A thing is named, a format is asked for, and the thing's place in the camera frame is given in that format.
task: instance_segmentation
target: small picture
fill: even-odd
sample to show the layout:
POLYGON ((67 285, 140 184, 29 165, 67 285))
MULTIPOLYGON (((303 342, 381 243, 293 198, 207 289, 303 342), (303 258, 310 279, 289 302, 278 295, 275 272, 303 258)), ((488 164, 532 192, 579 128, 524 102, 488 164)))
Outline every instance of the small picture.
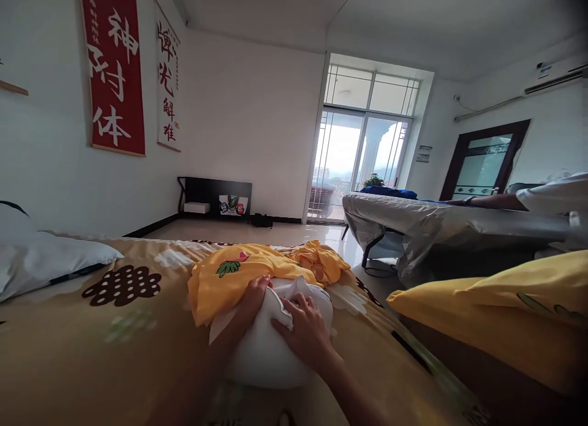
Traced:
POLYGON ((219 195, 219 207, 221 215, 242 216, 247 210, 246 196, 219 195))

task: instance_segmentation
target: tiled floor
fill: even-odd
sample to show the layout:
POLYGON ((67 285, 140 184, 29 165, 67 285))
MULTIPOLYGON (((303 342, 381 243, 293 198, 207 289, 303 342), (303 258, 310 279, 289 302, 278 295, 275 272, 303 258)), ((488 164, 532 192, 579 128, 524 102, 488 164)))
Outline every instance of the tiled floor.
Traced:
POLYGON ((145 236, 153 239, 173 239, 190 241, 193 239, 205 239, 214 242, 253 243, 267 245, 296 245, 313 239, 318 239, 322 244, 329 245, 351 265, 355 275, 370 289, 372 294, 384 306, 386 297, 392 291, 402 288, 398 278, 391 269, 378 261, 370 261, 368 266, 386 269, 390 275, 384 278, 375 278, 365 273, 361 267, 363 251, 351 232, 347 232, 342 241, 341 236, 345 226, 340 225, 301 225, 275 223, 274 228, 259 228, 247 223, 204 221, 204 220, 177 220, 145 236))

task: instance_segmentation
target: wooden door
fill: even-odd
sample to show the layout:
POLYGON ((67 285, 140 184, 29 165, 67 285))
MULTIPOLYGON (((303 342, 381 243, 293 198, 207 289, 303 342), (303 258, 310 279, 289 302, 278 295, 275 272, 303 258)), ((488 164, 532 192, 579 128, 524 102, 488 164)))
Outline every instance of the wooden door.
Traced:
POLYGON ((503 193, 531 120, 461 134, 440 201, 503 193))

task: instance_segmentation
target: glass door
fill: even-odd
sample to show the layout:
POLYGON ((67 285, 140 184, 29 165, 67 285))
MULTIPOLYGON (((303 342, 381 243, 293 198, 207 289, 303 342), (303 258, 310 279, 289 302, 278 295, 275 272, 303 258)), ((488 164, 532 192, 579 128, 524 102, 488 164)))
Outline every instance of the glass door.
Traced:
POLYGON ((361 190, 372 173, 394 187, 402 164, 411 119, 385 114, 324 108, 307 220, 344 221, 343 196, 361 190))
POLYGON ((396 187, 404 156, 404 143, 411 119, 367 113, 363 149, 354 190, 361 190, 372 173, 384 180, 384 186, 396 187))
POLYGON ((470 141, 451 199, 496 193, 496 179, 512 139, 508 134, 470 141))
POLYGON ((307 218, 343 222, 343 196, 352 190, 363 113, 324 109, 312 169, 307 218))
POLYGON ((461 134, 447 171, 441 201, 502 193, 530 120, 461 134))

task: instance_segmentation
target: yellow cloth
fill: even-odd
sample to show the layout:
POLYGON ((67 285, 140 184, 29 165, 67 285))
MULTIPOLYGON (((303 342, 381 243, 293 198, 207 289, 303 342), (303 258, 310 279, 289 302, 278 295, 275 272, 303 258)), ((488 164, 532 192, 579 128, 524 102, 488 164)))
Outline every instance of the yellow cloth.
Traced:
POLYGON ((338 253, 321 248, 317 240, 307 242, 304 247, 297 248, 286 256, 300 263, 303 268, 311 270, 317 281, 324 285, 337 282, 341 277, 341 270, 351 268, 338 253))
POLYGON ((236 244, 197 263, 188 281, 196 325, 208 325, 218 313, 233 308, 249 281, 258 276, 296 279, 302 275, 308 283, 322 286, 337 282, 341 270, 350 268, 337 253, 320 248, 318 241, 310 241, 300 250, 294 250, 289 255, 294 259, 290 259, 267 245, 236 244), (319 281, 313 271, 321 278, 319 281))
POLYGON ((530 261, 457 290, 455 295, 472 304, 516 307, 587 326, 588 250, 530 261))
POLYGON ((584 333, 520 308, 475 305, 454 296, 483 278, 430 282, 395 291, 394 310, 496 357, 563 394, 577 389, 585 363, 584 333))

